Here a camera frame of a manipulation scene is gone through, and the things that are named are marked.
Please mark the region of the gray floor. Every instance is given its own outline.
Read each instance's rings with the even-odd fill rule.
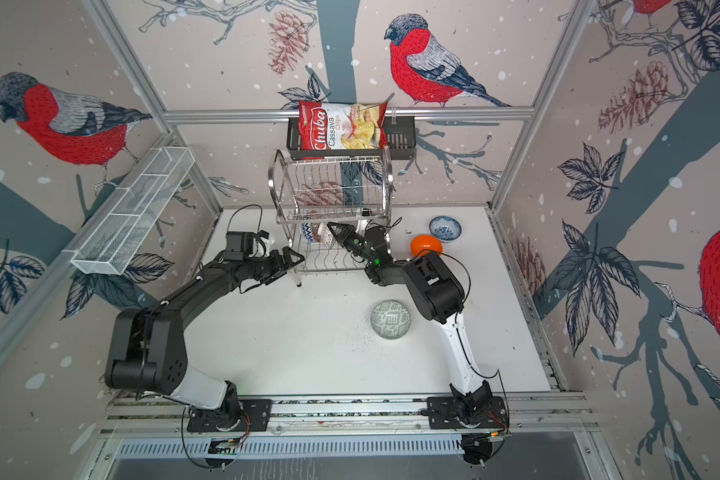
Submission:
[[[208,472],[187,459],[116,461],[108,480],[476,480],[587,479],[572,433],[519,433],[507,440],[485,468],[470,468],[460,456],[377,456],[237,460],[224,472]]]

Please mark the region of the orange bowl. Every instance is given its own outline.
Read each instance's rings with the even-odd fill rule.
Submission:
[[[416,257],[424,250],[434,250],[439,254],[443,253],[443,245],[440,240],[432,235],[419,235],[411,242],[411,254]]]

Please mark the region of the metal dish rack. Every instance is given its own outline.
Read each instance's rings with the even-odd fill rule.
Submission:
[[[297,274],[362,270],[365,262],[338,245],[330,234],[318,237],[321,223],[360,226],[362,220],[388,224],[392,215],[392,162],[381,156],[285,159],[280,150],[269,167],[269,193],[291,248],[304,255]]]

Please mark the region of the white wire basket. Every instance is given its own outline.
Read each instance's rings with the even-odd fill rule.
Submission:
[[[327,232],[327,222],[387,224],[392,215],[392,164],[383,156],[290,160],[277,151],[269,168],[269,192],[288,244],[304,255],[298,274],[362,270]]]
[[[84,274],[121,275],[195,163],[189,148],[154,149],[144,172],[72,259]]]

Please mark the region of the robotic arm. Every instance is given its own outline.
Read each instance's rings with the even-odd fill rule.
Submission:
[[[492,394],[487,377],[474,368],[461,313],[464,289],[440,256],[430,252],[409,262],[395,261],[382,227],[366,229],[365,236],[349,224],[331,222],[328,228],[341,246],[368,261],[365,273],[371,282],[405,284],[423,317],[438,323],[450,353],[452,397],[428,398],[430,427],[457,428],[454,421],[468,428],[506,426],[503,399]],[[304,256],[288,247],[281,254],[270,252],[270,245],[264,231],[227,232],[226,248],[202,267],[194,281],[158,306],[121,312],[106,362],[106,384],[135,391],[137,396],[157,394],[190,406],[187,428],[191,432],[228,431],[239,426],[240,417],[248,411],[246,401],[238,399],[233,383],[214,379],[189,364],[183,333],[204,309],[240,288],[244,280],[259,281],[250,288],[269,285],[304,261]],[[193,418],[201,420],[193,423]],[[262,429],[266,429],[266,421],[258,428],[251,427],[252,431]]]

